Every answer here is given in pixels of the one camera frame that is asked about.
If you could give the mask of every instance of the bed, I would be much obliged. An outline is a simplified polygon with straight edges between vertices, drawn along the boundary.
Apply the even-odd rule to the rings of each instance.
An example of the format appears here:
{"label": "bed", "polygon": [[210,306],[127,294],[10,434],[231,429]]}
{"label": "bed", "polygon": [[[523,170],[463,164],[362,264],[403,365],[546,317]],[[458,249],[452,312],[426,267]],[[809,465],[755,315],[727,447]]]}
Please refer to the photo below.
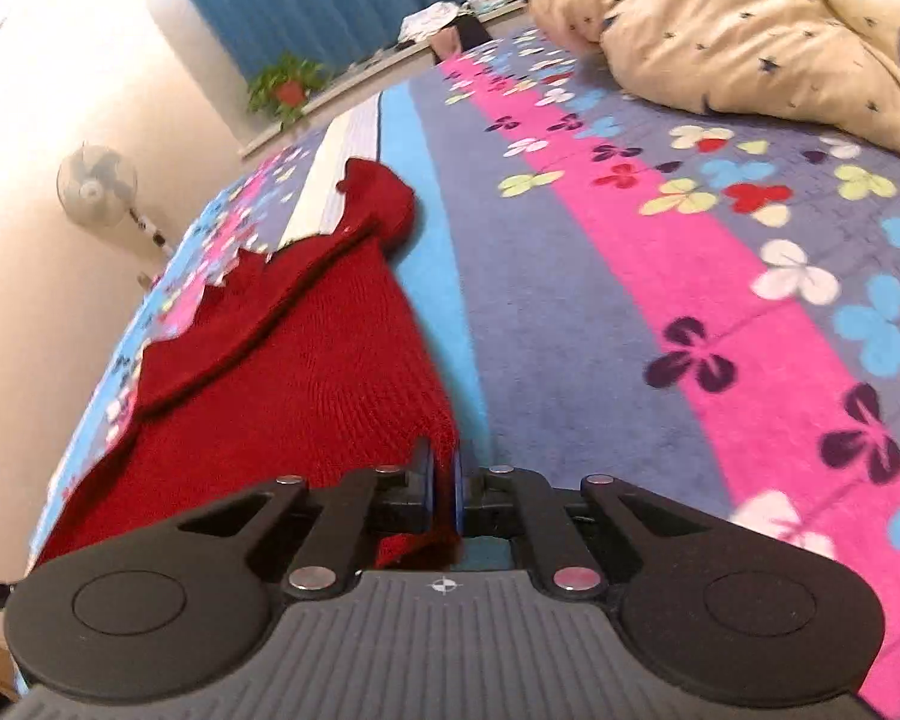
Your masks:
{"label": "bed", "polygon": [[864,696],[900,716],[900,158],[698,117],[535,30],[385,90],[212,200],[118,344],[34,555],[240,247],[273,251],[348,155],[418,196],[394,269],[481,461],[610,471],[845,562],[884,605]]}

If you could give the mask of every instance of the metal rivet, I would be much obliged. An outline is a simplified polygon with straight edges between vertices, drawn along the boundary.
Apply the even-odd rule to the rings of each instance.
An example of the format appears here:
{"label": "metal rivet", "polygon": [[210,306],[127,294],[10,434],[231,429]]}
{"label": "metal rivet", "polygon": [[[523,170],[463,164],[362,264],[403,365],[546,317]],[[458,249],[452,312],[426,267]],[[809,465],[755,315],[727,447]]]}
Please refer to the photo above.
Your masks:
{"label": "metal rivet", "polygon": [[571,565],[554,573],[554,584],[571,592],[592,590],[602,581],[602,577],[592,568]]}
{"label": "metal rivet", "polygon": [[307,565],[295,570],[288,579],[298,590],[325,590],[337,580],[337,575],[322,565]]}

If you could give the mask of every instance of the potted plant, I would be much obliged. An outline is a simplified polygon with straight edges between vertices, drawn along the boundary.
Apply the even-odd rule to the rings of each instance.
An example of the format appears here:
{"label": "potted plant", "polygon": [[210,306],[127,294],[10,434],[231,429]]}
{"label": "potted plant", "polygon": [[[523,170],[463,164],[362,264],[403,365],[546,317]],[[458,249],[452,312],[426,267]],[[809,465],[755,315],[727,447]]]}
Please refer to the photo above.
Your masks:
{"label": "potted plant", "polygon": [[251,111],[266,111],[284,124],[291,124],[303,115],[307,98],[325,87],[329,77],[319,63],[284,53],[247,85],[248,107]]}

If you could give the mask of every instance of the fan head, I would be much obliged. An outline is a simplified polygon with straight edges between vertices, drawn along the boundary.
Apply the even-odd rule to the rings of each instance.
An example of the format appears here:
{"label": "fan head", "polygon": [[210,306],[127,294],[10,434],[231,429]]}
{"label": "fan head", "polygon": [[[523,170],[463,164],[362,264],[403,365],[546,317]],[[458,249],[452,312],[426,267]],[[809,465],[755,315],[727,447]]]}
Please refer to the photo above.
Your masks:
{"label": "fan head", "polygon": [[81,146],[60,165],[56,194],[66,215],[77,224],[110,226],[133,206],[137,173],[111,148]]}

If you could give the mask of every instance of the red sweater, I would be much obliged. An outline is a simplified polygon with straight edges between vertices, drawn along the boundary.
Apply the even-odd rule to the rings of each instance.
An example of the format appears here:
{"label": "red sweater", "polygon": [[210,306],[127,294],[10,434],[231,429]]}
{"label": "red sweater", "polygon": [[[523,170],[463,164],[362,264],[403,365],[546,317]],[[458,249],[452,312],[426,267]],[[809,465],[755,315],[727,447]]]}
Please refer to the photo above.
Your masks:
{"label": "red sweater", "polygon": [[283,474],[324,487],[356,467],[403,464],[420,436],[446,469],[450,404],[385,260],[412,231],[413,192],[359,159],[338,189],[346,210],[333,235],[269,264],[241,251],[189,330],[146,348],[130,424],[40,560]]}

